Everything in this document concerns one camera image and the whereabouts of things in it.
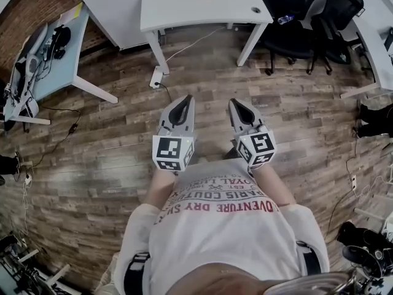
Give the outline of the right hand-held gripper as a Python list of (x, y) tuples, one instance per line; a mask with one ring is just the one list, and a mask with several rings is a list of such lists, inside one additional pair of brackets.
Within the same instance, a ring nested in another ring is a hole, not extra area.
[(236, 150), (249, 168), (258, 168), (269, 163), (276, 151), (276, 140), (272, 130), (263, 124), (260, 111), (250, 103), (232, 98), (229, 103), (232, 127), (242, 132), (236, 137)]

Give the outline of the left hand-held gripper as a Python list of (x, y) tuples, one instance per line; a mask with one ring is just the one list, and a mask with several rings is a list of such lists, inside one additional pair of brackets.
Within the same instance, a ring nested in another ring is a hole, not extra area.
[(163, 110), (158, 133), (152, 138), (152, 159), (159, 170), (185, 171), (195, 152), (195, 99), (174, 100)]

